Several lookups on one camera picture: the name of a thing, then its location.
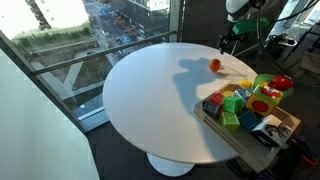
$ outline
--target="floor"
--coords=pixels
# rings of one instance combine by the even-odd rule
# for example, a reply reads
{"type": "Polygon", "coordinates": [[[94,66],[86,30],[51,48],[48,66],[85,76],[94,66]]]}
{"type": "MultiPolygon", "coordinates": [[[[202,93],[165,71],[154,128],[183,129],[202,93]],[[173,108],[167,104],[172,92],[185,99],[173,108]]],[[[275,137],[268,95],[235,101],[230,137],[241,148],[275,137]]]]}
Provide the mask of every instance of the floor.
{"type": "MultiPolygon", "coordinates": [[[[296,52],[286,63],[294,63],[301,52],[296,52]]],[[[251,66],[258,74],[277,74],[268,61],[260,53],[249,57],[239,57],[243,62],[251,66]]],[[[294,94],[283,100],[282,109],[302,120],[303,126],[307,124],[320,125],[320,90],[307,85],[295,83],[294,94]]],[[[183,180],[212,180],[212,179],[238,179],[227,167],[225,162],[219,164],[195,165],[187,174],[170,178],[159,174],[150,165],[146,153],[135,148],[119,135],[110,122],[87,133],[92,148],[95,162],[100,174],[100,179],[127,180],[127,179],[183,179],[183,180]]],[[[320,179],[320,175],[308,177],[320,179]]]]}

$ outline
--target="white round table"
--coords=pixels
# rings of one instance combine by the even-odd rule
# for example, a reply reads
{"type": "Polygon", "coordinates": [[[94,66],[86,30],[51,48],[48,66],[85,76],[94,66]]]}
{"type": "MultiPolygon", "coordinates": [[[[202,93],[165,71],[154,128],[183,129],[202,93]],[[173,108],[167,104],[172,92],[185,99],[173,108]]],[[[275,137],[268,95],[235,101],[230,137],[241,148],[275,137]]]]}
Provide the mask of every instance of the white round table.
{"type": "Polygon", "coordinates": [[[110,122],[130,143],[148,153],[152,166],[180,176],[194,164],[225,161],[237,153],[196,119],[193,107],[230,81],[256,73],[235,57],[202,45],[164,43],[135,51],[113,67],[103,88],[110,122]],[[218,73],[209,60],[222,62],[218,73]]]}

